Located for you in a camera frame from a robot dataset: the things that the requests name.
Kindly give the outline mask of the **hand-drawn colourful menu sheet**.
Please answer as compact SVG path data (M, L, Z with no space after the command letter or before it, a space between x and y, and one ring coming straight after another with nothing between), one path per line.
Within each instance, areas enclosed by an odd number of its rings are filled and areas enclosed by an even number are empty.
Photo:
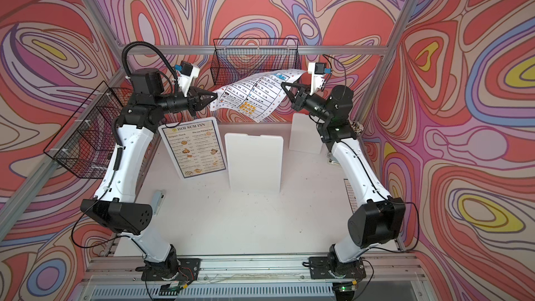
M260 72L215 91L210 111L234 110L259 123L270 116L285 99L281 84L296 83L305 73L299 69Z

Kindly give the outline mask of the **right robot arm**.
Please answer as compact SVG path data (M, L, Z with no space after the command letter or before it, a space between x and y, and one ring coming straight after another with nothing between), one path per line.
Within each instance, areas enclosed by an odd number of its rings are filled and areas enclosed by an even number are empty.
M348 235L331 246L328 254L330 270L340 274L371 248L398 238L405 202L390 194L364 156L349 119L353 108L349 87L335 86L326 99L310 93L303 84L284 82L281 87L294 110L306 110L319 120L318 134L344 170L357 201L358 209L348 220Z

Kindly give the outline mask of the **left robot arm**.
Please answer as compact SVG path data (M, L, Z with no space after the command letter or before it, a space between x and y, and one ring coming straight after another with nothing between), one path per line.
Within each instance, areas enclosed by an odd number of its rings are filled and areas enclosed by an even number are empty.
M160 57L173 77L170 93L164 91L165 76L159 69L130 69L128 55L135 47L148 48ZM179 266L176 249L150 226L152 207L136 203L137 181L146 150L165 115L183 111L195 115L216 101L217 94L191 85L199 75L198 67L182 61L173 68L155 45L145 41L127 44L121 61L133 92L112 122L114 151L103 181L93 199L83 200L80 210L119 238L131 239L142 251L146 266L174 272Z

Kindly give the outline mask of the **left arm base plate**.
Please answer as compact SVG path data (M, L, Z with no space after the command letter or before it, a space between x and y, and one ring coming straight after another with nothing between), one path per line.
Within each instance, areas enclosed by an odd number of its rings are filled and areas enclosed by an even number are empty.
M196 281L199 277L201 259L178 258L175 263L151 263L136 268L142 273L142 281Z

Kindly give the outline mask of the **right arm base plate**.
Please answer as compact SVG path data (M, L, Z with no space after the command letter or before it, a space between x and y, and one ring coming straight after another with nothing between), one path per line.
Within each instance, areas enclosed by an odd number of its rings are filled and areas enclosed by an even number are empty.
M311 256L302 265L309 270L313 280L356 280L366 278L366 271L362 261L340 263L331 256Z

